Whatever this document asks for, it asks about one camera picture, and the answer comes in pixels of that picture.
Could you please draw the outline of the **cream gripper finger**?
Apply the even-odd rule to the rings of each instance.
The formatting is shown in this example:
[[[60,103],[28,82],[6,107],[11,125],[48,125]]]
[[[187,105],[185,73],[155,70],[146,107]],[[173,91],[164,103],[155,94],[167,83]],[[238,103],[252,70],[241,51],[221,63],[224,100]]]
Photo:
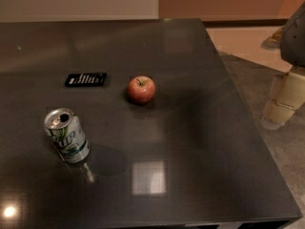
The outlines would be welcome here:
[[[261,125],[267,130],[282,127],[305,103],[305,69],[292,68],[277,74],[270,89]]]

